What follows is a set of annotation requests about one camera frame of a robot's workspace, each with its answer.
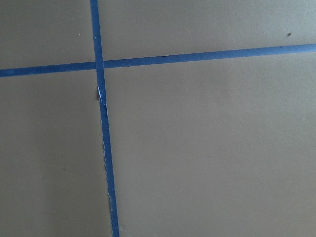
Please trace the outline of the long blue tape strip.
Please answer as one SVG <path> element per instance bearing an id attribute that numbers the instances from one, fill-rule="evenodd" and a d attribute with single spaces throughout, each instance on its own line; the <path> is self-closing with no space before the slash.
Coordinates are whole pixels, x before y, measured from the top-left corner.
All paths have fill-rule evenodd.
<path id="1" fill-rule="evenodd" d="M 106 83 L 104 73 L 104 61 L 102 52 L 101 31 L 99 22 L 98 1 L 90 1 L 91 20 L 93 30 L 95 66 L 97 74 L 97 88 L 99 95 L 100 118 L 102 128 L 102 140 L 104 151 L 104 163 L 107 180 L 107 190 L 110 203 L 110 221 L 112 236 L 119 236 L 119 222 L 116 202 L 115 180 L 112 161 L 112 150 L 110 140 L 109 118 L 107 110 L 107 96 L 106 96 Z"/>

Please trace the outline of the crossing blue tape strip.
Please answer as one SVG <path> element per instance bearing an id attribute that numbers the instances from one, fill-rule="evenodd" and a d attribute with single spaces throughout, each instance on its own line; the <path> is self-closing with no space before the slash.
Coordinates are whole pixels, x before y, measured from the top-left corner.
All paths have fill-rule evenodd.
<path id="1" fill-rule="evenodd" d="M 57 64 L 57 65 L 46 65 L 46 66 L 36 66 L 36 67 L 1 69 L 0 76 L 4 78 L 4 77 L 41 75 L 41 74 L 52 74 L 52 73 L 62 73 L 62 72 L 76 72 L 76 71 L 86 71 L 86 70 L 96 70 L 96 72 L 101 72 L 104 69 L 110 69 L 110 68 L 124 68 L 124 67 L 184 63 L 184 62 L 207 61 L 207 60 L 218 60 L 218 59 L 229 59 L 229 58 L 305 53 L 305 52 L 315 52 L 315 50 L 316 50 L 316 45 L 314 43 L 249 48 L 249 49 L 235 49 L 235 50 L 166 55 L 166 56 L 115 59 L 115 60 L 106 60 L 103 62 L 80 62 L 80 63 L 70 63 L 70 64 Z"/>

